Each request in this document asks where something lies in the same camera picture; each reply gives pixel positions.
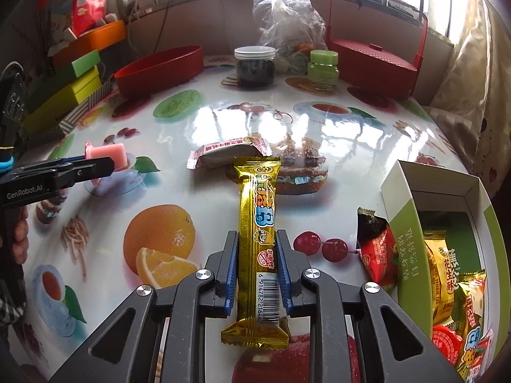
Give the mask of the left hand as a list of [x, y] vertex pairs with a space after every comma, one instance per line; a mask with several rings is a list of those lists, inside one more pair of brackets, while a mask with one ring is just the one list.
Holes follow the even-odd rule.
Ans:
[[22, 265], [28, 257], [28, 208], [21, 207], [19, 211], [20, 220], [14, 227], [14, 243], [11, 245], [11, 253], [14, 261]]

